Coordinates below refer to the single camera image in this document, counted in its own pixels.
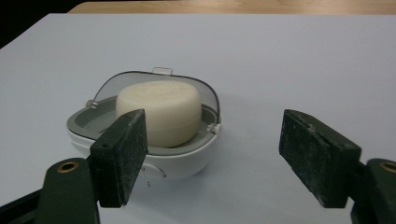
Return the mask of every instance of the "white table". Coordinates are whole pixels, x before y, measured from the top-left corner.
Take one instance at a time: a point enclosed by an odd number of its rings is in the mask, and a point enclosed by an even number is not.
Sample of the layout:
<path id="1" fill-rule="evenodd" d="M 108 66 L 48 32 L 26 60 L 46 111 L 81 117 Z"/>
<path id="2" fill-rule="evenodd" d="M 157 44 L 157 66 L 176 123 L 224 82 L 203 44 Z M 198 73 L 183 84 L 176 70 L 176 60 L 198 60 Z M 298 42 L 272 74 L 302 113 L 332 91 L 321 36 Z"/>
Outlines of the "white table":
<path id="1" fill-rule="evenodd" d="M 218 152 L 187 179 L 139 176 L 102 223 L 350 223 L 352 201 L 321 208 L 278 155 L 283 110 L 396 161 L 395 58 L 394 16 L 48 15 L 0 49 L 0 205 L 86 158 L 65 123 L 106 80 L 162 66 L 218 93 Z"/>

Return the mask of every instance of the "white surface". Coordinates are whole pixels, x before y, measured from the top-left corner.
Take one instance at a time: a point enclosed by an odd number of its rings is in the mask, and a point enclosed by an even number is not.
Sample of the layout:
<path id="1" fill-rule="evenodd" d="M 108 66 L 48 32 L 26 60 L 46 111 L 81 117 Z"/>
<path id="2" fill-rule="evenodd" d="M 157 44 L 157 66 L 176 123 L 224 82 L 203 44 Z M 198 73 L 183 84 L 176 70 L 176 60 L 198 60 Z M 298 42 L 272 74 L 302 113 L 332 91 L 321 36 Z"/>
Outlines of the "white surface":
<path id="1" fill-rule="evenodd" d="M 152 147 L 179 146 L 201 126 L 201 97 L 189 83 L 150 81 L 120 91 L 117 116 L 141 108 L 146 112 L 148 145 Z"/>
<path id="2" fill-rule="evenodd" d="M 70 157 L 69 116 L 111 76 L 171 67 L 218 93 L 224 129 L 191 178 L 139 176 L 102 223 L 350 223 L 278 155 L 283 110 L 324 121 L 396 161 L 396 17 L 49 15 L 0 49 L 0 204 L 41 188 Z"/>

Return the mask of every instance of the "white plastic container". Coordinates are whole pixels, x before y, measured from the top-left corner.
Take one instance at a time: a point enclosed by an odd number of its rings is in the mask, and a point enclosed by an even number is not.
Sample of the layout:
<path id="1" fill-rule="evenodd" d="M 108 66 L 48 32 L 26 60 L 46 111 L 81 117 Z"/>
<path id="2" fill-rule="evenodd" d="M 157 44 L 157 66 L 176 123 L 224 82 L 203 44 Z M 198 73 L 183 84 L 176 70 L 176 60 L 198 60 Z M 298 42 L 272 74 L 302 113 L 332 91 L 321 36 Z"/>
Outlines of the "white plastic container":
<path id="1" fill-rule="evenodd" d="M 148 147 L 142 175 L 148 178 L 183 178 L 202 170 L 212 158 L 215 148 L 211 145 L 221 129 L 219 99 L 208 84 L 192 77 L 146 72 L 115 75 L 102 86 L 93 100 L 87 102 L 85 108 L 68 119 L 67 130 L 72 145 L 89 152 L 91 144 L 117 119 L 119 92 L 125 87 L 155 80 L 181 81 L 194 86 L 201 97 L 202 120 L 199 131 L 187 143 L 171 148 Z"/>

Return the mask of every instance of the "white soap bar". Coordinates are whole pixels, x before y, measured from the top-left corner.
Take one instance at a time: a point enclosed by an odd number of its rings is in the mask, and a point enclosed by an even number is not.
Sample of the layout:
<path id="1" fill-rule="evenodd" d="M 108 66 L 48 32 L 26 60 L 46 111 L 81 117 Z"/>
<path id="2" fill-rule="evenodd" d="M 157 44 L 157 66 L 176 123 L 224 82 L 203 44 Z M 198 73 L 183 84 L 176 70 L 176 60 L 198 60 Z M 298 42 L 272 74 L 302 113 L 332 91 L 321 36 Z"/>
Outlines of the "white soap bar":
<path id="1" fill-rule="evenodd" d="M 150 81 L 123 89 L 116 103 L 117 116 L 144 108 L 148 145 L 176 147 L 192 139 L 201 125 L 201 98 L 191 84 Z"/>

